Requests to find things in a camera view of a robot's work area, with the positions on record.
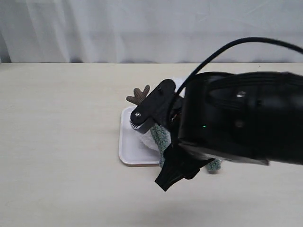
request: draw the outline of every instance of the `black cable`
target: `black cable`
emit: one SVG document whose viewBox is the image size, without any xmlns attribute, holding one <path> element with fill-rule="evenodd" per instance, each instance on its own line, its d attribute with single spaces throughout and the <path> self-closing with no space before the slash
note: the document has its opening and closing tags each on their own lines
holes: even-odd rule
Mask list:
<svg viewBox="0 0 303 227">
<path fill-rule="evenodd" d="M 266 44 L 272 44 L 272 45 L 276 45 L 276 46 L 282 46 L 285 48 L 288 48 L 290 50 L 296 51 L 300 54 L 303 54 L 303 49 L 299 46 L 284 42 L 284 41 L 280 41 L 280 40 L 276 40 L 276 39 L 270 39 L 270 38 L 263 38 L 263 37 L 247 37 L 247 38 L 242 38 L 242 39 L 237 39 L 234 40 L 226 45 L 224 45 L 223 47 L 221 47 L 219 50 L 217 50 L 216 52 L 214 52 L 212 55 L 210 55 L 205 61 L 203 61 L 187 78 L 186 80 L 183 82 L 183 84 L 180 86 L 180 88 L 177 90 L 177 92 L 175 93 L 173 99 L 171 100 L 169 107 L 168 107 L 168 111 L 167 111 L 167 115 L 166 115 L 166 123 L 167 123 L 167 127 L 170 128 L 170 112 L 172 110 L 172 107 L 174 105 L 174 103 L 177 100 L 178 95 L 181 93 L 181 91 L 186 87 L 186 85 L 188 84 L 188 82 L 190 82 L 193 77 L 208 63 L 210 63 L 213 59 L 215 59 L 217 56 L 219 56 L 221 53 L 223 53 L 224 51 L 228 50 L 229 48 L 239 45 L 239 44 L 244 44 L 244 43 L 266 43 Z"/>
</svg>

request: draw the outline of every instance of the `white tray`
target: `white tray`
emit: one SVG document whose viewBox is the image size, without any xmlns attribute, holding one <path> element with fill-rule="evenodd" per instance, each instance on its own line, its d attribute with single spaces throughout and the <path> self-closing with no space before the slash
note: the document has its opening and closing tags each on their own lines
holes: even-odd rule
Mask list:
<svg viewBox="0 0 303 227">
<path fill-rule="evenodd" d="M 158 166 L 159 153 L 145 146 L 130 125 L 129 118 L 134 109 L 135 106 L 128 107 L 121 114 L 119 158 L 128 166 Z"/>
</svg>

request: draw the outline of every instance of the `brown antler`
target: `brown antler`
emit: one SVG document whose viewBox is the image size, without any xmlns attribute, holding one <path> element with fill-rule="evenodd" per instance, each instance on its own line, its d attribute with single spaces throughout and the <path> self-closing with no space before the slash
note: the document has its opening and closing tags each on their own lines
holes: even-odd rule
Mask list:
<svg viewBox="0 0 303 227">
<path fill-rule="evenodd" d="M 149 85 L 146 85 L 143 91 L 141 91 L 138 88 L 135 88 L 134 96 L 126 97 L 126 100 L 135 105 L 139 105 L 147 97 L 150 89 L 151 89 L 151 87 Z"/>
</svg>

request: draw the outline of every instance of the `white backdrop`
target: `white backdrop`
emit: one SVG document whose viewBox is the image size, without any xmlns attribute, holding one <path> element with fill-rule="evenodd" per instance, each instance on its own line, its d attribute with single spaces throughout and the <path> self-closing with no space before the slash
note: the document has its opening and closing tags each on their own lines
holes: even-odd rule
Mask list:
<svg viewBox="0 0 303 227">
<path fill-rule="evenodd" d="M 237 38 L 303 46 L 302 0 L 0 0 L 2 62 L 200 62 Z M 265 44 L 217 62 L 303 62 Z"/>
</svg>

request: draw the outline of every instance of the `beige table surface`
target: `beige table surface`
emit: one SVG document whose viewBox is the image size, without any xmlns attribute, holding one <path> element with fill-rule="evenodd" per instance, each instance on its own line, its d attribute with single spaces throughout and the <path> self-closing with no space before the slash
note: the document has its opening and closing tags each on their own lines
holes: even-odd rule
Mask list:
<svg viewBox="0 0 303 227">
<path fill-rule="evenodd" d="M 118 159 L 125 96 L 195 64 L 0 64 L 0 227 L 302 227 L 303 166 L 223 163 L 163 192 Z M 290 70 L 303 64 L 211 64 Z"/>
</svg>

